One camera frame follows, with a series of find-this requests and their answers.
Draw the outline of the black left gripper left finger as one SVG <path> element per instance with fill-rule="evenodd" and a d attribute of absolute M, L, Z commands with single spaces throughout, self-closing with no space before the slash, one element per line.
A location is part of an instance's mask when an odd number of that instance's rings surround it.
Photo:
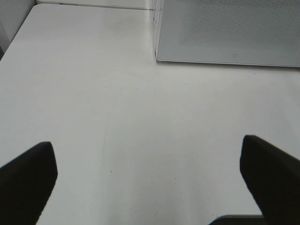
<path fill-rule="evenodd" d="M 0 223 L 35 225 L 58 177 L 53 146 L 40 142 L 0 169 Z"/>

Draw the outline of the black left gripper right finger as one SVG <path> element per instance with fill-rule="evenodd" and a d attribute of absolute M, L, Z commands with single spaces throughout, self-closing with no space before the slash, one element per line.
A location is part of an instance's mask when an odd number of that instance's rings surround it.
<path fill-rule="evenodd" d="M 269 225 L 300 223 L 300 161 L 255 135 L 243 138 L 240 173 Z"/>

